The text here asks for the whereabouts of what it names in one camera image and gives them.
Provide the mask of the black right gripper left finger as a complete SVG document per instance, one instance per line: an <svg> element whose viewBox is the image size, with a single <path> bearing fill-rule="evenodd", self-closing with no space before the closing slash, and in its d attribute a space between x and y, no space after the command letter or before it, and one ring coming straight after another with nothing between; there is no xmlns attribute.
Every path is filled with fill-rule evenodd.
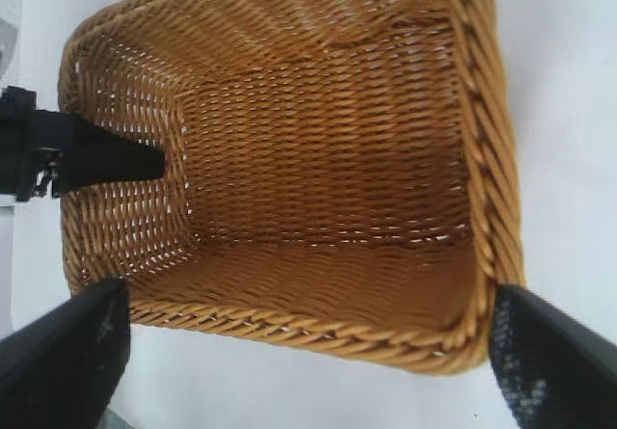
<svg viewBox="0 0 617 429"><path fill-rule="evenodd" d="M1 341L4 428L95 428L130 355L129 294L106 279Z"/></svg>

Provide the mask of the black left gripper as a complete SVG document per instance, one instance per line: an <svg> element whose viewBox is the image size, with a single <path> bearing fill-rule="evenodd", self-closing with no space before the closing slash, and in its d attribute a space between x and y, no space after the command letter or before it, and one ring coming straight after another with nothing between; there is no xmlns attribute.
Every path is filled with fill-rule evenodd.
<svg viewBox="0 0 617 429"><path fill-rule="evenodd" d="M34 92L1 93L1 193L18 202L113 182L155 180L165 153L80 115L39 110Z"/></svg>

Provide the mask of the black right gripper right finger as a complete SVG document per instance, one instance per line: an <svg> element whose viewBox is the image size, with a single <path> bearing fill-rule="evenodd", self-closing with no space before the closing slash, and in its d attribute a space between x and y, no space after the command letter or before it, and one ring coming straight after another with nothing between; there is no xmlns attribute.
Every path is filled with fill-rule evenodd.
<svg viewBox="0 0 617 429"><path fill-rule="evenodd" d="M616 426L616 345L529 290L497 289L489 355L520 428Z"/></svg>

